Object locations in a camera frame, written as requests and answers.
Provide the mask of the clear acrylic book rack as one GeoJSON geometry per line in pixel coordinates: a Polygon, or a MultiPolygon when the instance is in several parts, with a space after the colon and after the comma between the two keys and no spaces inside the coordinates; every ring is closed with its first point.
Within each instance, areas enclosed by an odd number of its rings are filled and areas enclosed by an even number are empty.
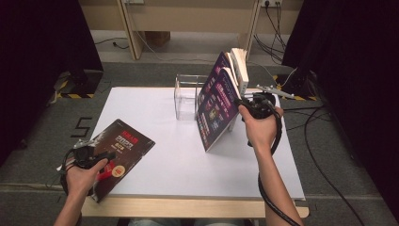
{"type": "Polygon", "coordinates": [[[193,121],[197,119],[198,95],[207,77],[192,74],[176,75],[174,104],[177,120],[193,121]]]}

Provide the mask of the black stand base striped tape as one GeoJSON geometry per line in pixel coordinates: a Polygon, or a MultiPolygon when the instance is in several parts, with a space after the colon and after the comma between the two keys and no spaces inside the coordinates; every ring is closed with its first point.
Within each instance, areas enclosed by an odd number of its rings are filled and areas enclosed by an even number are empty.
{"type": "Polygon", "coordinates": [[[67,73],[61,75],[59,77],[61,83],[56,89],[56,97],[68,99],[93,98],[103,74],[101,71],[85,71],[87,80],[82,84],[76,84],[72,76],[67,73]]]}
{"type": "Polygon", "coordinates": [[[307,76],[297,77],[294,73],[273,76],[277,89],[293,94],[296,100],[316,101],[316,92],[307,76]]]}

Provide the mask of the person's right hand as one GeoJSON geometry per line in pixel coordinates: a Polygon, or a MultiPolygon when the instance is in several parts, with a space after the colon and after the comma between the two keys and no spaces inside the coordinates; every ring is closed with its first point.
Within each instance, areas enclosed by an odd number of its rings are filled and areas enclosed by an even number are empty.
{"type": "Polygon", "coordinates": [[[255,119],[246,107],[239,105],[239,113],[244,119],[249,142],[255,151],[271,152],[272,145],[277,136],[278,125],[275,116],[265,119],[255,119]]]}

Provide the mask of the grey tape patch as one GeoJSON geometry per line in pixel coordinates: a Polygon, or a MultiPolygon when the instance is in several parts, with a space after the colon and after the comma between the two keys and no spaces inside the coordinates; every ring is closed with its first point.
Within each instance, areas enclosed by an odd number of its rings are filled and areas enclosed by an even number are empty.
{"type": "Polygon", "coordinates": [[[308,200],[296,200],[295,205],[297,207],[307,207],[309,211],[316,211],[317,210],[317,205],[313,202],[310,202],[308,200]]]}

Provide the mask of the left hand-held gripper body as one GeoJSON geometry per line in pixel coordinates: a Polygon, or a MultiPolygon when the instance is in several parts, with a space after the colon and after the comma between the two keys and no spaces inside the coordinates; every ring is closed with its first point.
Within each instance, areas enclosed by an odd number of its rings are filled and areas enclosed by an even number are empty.
{"type": "Polygon", "coordinates": [[[100,160],[105,159],[105,153],[94,153],[93,140],[81,140],[73,146],[74,165],[88,170],[95,166],[100,160]]]}

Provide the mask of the white book with colourful pictures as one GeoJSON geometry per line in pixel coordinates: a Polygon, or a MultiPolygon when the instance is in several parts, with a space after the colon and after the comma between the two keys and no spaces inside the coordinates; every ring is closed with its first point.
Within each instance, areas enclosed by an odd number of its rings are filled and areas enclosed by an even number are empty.
{"type": "Polygon", "coordinates": [[[240,95],[244,96],[249,81],[247,74],[247,51],[241,48],[232,48],[228,52],[228,57],[240,95]]]}

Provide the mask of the white table mat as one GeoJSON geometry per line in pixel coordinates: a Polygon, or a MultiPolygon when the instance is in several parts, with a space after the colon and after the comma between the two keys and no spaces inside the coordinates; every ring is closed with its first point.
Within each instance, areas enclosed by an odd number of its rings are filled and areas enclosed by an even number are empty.
{"type": "Polygon", "coordinates": [[[110,191],[112,195],[259,199],[258,165],[237,121],[209,150],[197,124],[175,118],[173,88],[112,88],[95,126],[120,119],[155,145],[110,191]]]}

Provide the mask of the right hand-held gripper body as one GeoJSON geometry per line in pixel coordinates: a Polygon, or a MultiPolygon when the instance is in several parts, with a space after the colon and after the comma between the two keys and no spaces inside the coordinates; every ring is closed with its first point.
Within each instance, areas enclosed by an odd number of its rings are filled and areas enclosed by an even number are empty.
{"type": "Polygon", "coordinates": [[[243,104],[255,119],[265,119],[273,114],[278,97],[294,99],[294,94],[279,90],[273,86],[257,85],[258,92],[246,93],[243,104]]]}

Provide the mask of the black curtain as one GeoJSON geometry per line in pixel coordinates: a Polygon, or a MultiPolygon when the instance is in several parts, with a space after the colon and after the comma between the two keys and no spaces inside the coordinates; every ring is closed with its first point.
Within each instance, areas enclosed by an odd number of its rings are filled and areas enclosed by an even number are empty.
{"type": "Polygon", "coordinates": [[[103,68],[79,0],[0,0],[0,166],[27,137],[58,77],[103,68]]]}
{"type": "Polygon", "coordinates": [[[303,0],[283,62],[313,71],[399,220],[399,0],[303,0]]]}

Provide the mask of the purple book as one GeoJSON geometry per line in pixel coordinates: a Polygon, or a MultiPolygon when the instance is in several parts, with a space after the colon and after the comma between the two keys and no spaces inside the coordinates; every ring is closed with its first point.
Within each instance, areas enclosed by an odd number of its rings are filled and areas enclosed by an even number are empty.
{"type": "Polygon", "coordinates": [[[221,68],[210,78],[199,95],[197,125],[202,145],[208,152],[238,115],[235,103],[240,92],[229,68],[221,68]]]}
{"type": "Polygon", "coordinates": [[[222,68],[231,68],[231,60],[230,60],[230,55],[225,52],[221,52],[213,66],[213,69],[211,70],[209,76],[205,80],[199,95],[198,95],[198,104],[200,105],[207,94],[207,92],[210,90],[212,87],[213,83],[215,82],[216,78],[219,75],[219,72],[222,68]]]}

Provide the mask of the wooden table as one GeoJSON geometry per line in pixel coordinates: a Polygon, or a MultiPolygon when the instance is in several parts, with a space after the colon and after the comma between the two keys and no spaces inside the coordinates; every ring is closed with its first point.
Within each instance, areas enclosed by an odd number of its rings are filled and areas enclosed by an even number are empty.
{"type": "Polygon", "coordinates": [[[101,202],[86,199],[86,217],[116,218],[264,218],[259,199],[133,196],[109,193],[101,202]]]}

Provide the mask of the beige wooden desk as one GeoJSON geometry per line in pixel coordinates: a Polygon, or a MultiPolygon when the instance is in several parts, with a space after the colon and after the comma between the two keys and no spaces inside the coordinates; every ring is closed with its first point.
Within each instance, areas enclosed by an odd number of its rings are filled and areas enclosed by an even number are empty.
{"type": "Polygon", "coordinates": [[[304,0],[282,0],[262,9],[261,0],[78,0],[92,30],[125,32],[131,58],[139,60],[146,31],[233,33],[250,50],[253,36],[292,33],[304,0]]]}

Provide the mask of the person's left hand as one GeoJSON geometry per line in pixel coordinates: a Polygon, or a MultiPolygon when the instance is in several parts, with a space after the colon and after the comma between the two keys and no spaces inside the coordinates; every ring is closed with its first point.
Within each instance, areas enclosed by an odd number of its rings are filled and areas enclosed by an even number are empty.
{"type": "Polygon", "coordinates": [[[90,169],[81,169],[76,166],[69,167],[66,175],[68,195],[86,197],[96,181],[97,174],[107,163],[107,159],[102,159],[90,169]]]}

